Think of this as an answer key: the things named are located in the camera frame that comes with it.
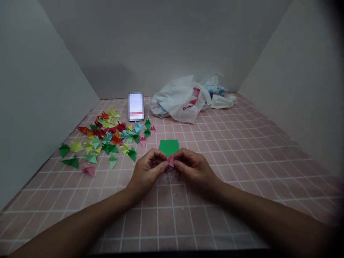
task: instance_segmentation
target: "phone screen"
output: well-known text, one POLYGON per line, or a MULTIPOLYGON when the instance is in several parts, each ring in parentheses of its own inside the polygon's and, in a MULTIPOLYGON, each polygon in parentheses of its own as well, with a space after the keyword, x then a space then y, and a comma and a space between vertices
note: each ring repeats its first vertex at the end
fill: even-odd
POLYGON ((144 99, 142 92, 129 92, 129 121, 144 120, 144 99))

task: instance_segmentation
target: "pink origami piece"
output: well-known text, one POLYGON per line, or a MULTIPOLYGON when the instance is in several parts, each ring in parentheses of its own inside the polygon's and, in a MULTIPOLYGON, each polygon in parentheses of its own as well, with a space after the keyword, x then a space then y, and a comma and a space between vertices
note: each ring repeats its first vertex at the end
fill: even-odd
POLYGON ((90 165, 88 164, 84 164, 85 168, 81 171, 82 173, 85 173, 85 172, 88 172, 91 177, 94 177, 95 175, 95 167, 91 167, 90 165))
POLYGON ((141 145, 142 145, 143 148, 146 147, 146 143, 147 143, 147 138, 146 138, 146 136, 141 136, 141 137, 140 137, 140 143, 141 143, 141 145))
POLYGON ((152 136, 157 130, 155 129, 155 125, 152 125, 152 127, 150 128, 150 135, 152 136))
POLYGON ((171 153, 171 155, 167 158, 168 164, 170 167, 175 167, 174 165, 174 159, 173 159, 173 154, 171 153))

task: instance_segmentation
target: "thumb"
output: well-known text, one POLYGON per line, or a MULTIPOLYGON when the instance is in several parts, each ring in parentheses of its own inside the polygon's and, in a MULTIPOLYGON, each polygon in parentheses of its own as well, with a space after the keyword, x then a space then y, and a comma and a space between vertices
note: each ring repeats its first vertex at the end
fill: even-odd
POLYGON ((182 174, 190 175, 192 173, 192 168, 185 165, 181 161, 174 161, 175 168, 178 169, 182 174))
POLYGON ((156 175, 156 177, 160 176, 168 167, 168 162, 161 162, 155 168, 151 169, 151 172, 156 175))

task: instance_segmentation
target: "human hand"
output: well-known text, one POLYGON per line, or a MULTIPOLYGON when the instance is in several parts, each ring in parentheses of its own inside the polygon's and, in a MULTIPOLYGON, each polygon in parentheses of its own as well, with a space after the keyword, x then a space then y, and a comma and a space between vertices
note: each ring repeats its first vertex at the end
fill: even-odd
POLYGON ((132 178, 125 189, 134 204, 149 193, 158 177, 166 170, 166 160, 167 157, 162 151, 151 149, 137 161, 132 178))
POLYGON ((203 155, 181 148, 174 154, 173 158, 175 168, 202 192, 215 194, 216 190, 223 184, 203 155))

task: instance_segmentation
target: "white wall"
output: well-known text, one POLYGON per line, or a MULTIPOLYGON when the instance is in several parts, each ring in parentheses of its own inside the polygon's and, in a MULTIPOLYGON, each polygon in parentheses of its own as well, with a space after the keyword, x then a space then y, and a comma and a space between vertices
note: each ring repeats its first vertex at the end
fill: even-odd
POLYGON ((101 99, 220 71, 237 90, 291 0, 39 0, 101 99))
POLYGON ((294 1, 240 88, 325 168, 343 171, 343 64, 333 17, 294 1))
POLYGON ((0 210, 99 101, 36 0, 0 1, 0 210))

